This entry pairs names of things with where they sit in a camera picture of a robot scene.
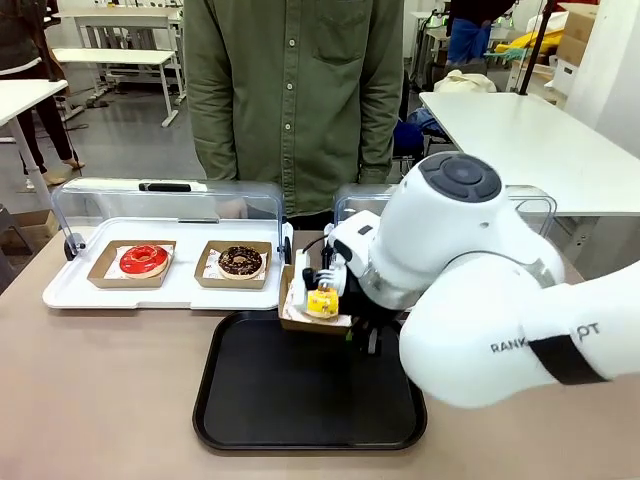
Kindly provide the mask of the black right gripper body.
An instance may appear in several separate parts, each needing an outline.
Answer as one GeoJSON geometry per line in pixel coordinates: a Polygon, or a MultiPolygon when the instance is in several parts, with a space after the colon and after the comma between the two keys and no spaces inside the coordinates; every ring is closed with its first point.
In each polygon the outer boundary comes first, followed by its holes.
{"type": "Polygon", "coordinates": [[[376,304],[363,292],[358,279],[351,272],[347,273],[342,294],[342,313],[350,315],[355,325],[363,331],[384,328],[400,331],[402,327],[399,319],[403,313],[376,304]]]}

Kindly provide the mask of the person right hand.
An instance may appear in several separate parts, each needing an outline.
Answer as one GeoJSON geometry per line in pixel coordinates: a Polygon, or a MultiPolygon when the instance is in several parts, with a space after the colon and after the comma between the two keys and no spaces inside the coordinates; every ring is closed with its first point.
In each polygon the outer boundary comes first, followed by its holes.
{"type": "Polygon", "coordinates": [[[220,219],[246,219],[248,205],[243,198],[223,200],[216,203],[216,214],[220,219]]]}

